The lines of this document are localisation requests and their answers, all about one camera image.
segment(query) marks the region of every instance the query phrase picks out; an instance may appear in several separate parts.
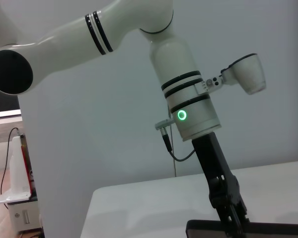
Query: gray wall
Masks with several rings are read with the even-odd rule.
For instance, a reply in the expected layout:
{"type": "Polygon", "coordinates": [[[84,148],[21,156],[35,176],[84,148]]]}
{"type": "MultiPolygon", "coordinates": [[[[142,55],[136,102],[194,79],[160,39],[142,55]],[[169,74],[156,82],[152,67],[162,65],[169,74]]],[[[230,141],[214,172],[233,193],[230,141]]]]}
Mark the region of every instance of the gray wall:
{"type": "MultiPolygon", "coordinates": [[[[109,2],[19,0],[4,10],[37,39],[109,2]]],[[[298,160],[298,0],[175,0],[174,11],[204,78],[249,53],[262,60],[266,91],[247,96],[234,86],[212,95],[231,168],[298,160]]],[[[148,54],[135,31],[112,55],[54,73],[19,97],[48,238],[79,237],[99,187],[173,176],[153,127],[167,111],[148,54]]],[[[177,133],[175,147],[179,157],[192,149],[177,133]]],[[[177,170],[201,172],[195,157],[177,170]]]]}

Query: green led ring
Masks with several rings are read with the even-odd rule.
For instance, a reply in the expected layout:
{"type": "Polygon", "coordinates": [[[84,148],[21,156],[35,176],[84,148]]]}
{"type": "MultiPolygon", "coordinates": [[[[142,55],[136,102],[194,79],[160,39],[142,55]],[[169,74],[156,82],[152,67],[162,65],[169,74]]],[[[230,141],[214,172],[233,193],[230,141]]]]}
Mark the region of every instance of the green led ring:
{"type": "Polygon", "coordinates": [[[183,110],[178,111],[178,118],[180,120],[185,120],[187,118],[187,113],[183,110]]]}

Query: black circular opening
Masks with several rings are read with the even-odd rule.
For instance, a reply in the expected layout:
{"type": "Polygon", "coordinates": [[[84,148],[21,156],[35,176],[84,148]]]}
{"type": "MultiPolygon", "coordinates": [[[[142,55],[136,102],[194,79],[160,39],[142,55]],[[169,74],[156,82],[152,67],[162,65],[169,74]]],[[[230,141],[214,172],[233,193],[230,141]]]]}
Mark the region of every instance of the black circular opening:
{"type": "Polygon", "coordinates": [[[33,72],[29,62],[18,52],[0,51],[0,91],[20,94],[29,89],[33,72]]]}

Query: black stripe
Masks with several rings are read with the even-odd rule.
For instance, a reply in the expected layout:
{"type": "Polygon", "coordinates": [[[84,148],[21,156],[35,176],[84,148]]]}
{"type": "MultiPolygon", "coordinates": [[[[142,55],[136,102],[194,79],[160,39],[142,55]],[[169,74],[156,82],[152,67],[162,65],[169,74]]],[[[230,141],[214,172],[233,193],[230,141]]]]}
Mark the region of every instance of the black stripe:
{"type": "Polygon", "coordinates": [[[152,34],[152,35],[154,35],[154,34],[159,34],[159,33],[163,32],[164,30],[166,30],[166,29],[170,26],[172,20],[173,20],[173,12],[172,12],[172,18],[171,18],[171,21],[170,21],[169,24],[168,24],[166,27],[164,27],[161,31],[149,32],[149,31],[145,31],[145,30],[143,30],[143,29],[140,29],[140,30],[143,31],[143,32],[145,32],[145,33],[147,33],[147,34],[152,34]]]}
{"type": "Polygon", "coordinates": [[[99,41],[98,41],[98,38],[97,38],[97,36],[96,36],[96,34],[95,34],[95,31],[94,31],[94,29],[93,29],[93,26],[92,26],[90,20],[89,20],[89,16],[88,16],[88,15],[85,16],[85,21],[86,21],[86,23],[87,23],[89,32],[90,32],[90,34],[91,34],[91,36],[92,36],[92,38],[93,38],[93,40],[94,40],[95,45],[97,46],[97,48],[98,48],[98,50],[99,50],[99,52],[100,52],[102,55],[105,55],[106,52],[103,50],[102,46],[100,45],[100,43],[99,43],[99,41]]]}
{"type": "Polygon", "coordinates": [[[231,68],[234,64],[240,62],[241,60],[243,60],[243,59],[245,59],[245,58],[248,58],[248,57],[250,57],[250,56],[255,56],[255,55],[257,55],[257,54],[256,54],[256,53],[252,53],[252,54],[246,55],[246,56],[244,56],[244,57],[242,57],[242,58],[239,58],[238,60],[236,60],[236,61],[234,61],[233,63],[231,63],[227,68],[222,69],[222,70],[221,70],[221,73],[223,73],[225,70],[231,68]]]}
{"type": "Polygon", "coordinates": [[[164,94],[164,97],[167,98],[169,97],[170,95],[180,91],[181,89],[184,89],[184,88],[187,88],[187,87],[190,87],[196,83],[200,83],[202,82],[202,79],[201,78],[198,78],[198,79],[194,79],[194,80],[191,80],[189,82],[186,82],[186,83],[182,83],[180,84],[179,86],[176,86],[172,89],[170,89],[169,91],[167,91],[165,94],[164,94]]]}
{"type": "Polygon", "coordinates": [[[201,75],[201,73],[199,71],[192,71],[192,72],[185,73],[183,75],[180,75],[178,77],[175,77],[172,80],[169,80],[168,82],[164,83],[161,86],[161,89],[164,90],[167,87],[169,87],[170,85],[172,85],[172,84],[174,84],[176,82],[179,82],[182,79],[185,79],[185,78],[188,78],[188,77],[191,77],[191,76],[195,76],[195,75],[201,75]]]}
{"type": "Polygon", "coordinates": [[[180,110],[180,109],[183,108],[183,107],[186,107],[186,106],[188,106],[188,105],[190,105],[190,104],[193,104],[193,103],[196,103],[196,102],[198,102],[198,101],[205,100],[205,99],[210,99],[209,94],[204,94],[204,95],[201,95],[201,96],[192,98],[192,99],[190,99],[190,100],[188,100],[188,101],[185,101],[185,102],[183,102],[183,103],[180,103],[180,104],[178,104],[177,106],[171,108],[170,112],[171,112],[171,113],[174,113],[174,112],[176,112],[177,110],[180,110]]]}
{"type": "Polygon", "coordinates": [[[113,52],[113,49],[111,48],[110,44],[109,44],[109,41],[106,37],[106,34],[104,32],[104,29],[103,27],[101,26],[100,24],[100,20],[98,18],[98,15],[97,15],[97,11],[93,12],[93,16],[94,16],[94,19],[95,19],[95,22],[96,22],[96,25],[98,27],[98,30],[99,30],[99,33],[100,33],[100,36],[101,38],[103,38],[103,41],[105,43],[105,46],[107,47],[108,51],[109,52],[113,52]]]}

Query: robotic arm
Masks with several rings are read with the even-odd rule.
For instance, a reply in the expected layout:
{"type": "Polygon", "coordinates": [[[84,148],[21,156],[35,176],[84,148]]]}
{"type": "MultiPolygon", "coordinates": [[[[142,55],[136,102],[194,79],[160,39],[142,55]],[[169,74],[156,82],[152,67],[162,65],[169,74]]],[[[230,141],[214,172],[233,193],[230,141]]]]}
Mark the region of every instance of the robotic arm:
{"type": "MultiPolygon", "coordinates": [[[[227,234],[241,235],[246,207],[213,131],[221,124],[209,93],[239,83],[253,94],[266,87],[256,54],[221,75],[202,79],[186,42],[172,29],[172,0],[116,0],[102,10],[48,33],[39,42],[0,48],[0,91],[18,95],[47,75],[116,50],[123,37],[140,29],[150,41],[150,58],[182,139],[192,140],[210,187],[211,204],[227,234]]],[[[160,123],[162,129],[167,123],[160,123]]]]}

